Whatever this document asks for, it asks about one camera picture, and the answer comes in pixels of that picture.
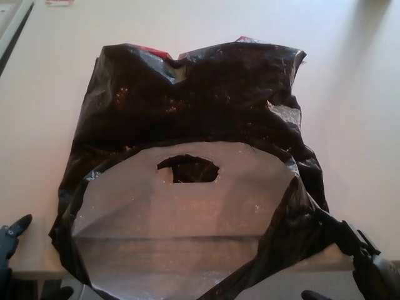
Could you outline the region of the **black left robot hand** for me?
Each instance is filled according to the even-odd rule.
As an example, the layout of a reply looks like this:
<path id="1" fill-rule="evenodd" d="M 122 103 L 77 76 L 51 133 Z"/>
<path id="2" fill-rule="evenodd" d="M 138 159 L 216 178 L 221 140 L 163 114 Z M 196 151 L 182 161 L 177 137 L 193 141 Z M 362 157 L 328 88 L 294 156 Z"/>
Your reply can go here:
<path id="1" fill-rule="evenodd" d="M 10 226 L 1 227 L 1 299 L 70 299 L 71 286 L 52 287 L 45 295 L 39 295 L 39 280 L 16 279 L 9 266 L 19 244 L 19 236 L 26 231 L 33 217 L 27 214 Z"/>

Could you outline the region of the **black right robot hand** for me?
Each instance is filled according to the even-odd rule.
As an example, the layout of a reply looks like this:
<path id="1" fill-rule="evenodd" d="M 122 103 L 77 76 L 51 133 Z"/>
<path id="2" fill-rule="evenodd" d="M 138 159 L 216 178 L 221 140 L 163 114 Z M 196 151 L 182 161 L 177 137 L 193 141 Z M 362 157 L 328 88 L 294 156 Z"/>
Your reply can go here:
<path id="1" fill-rule="evenodd" d="M 317 206 L 301 212 L 306 224 L 318 233 L 304 259 L 335 244 L 343 255 L 352 259 L 352 276 L 364 299 L 399 299 L 399 269 L 381 256 L 379 248 L 364 232 Z"/>

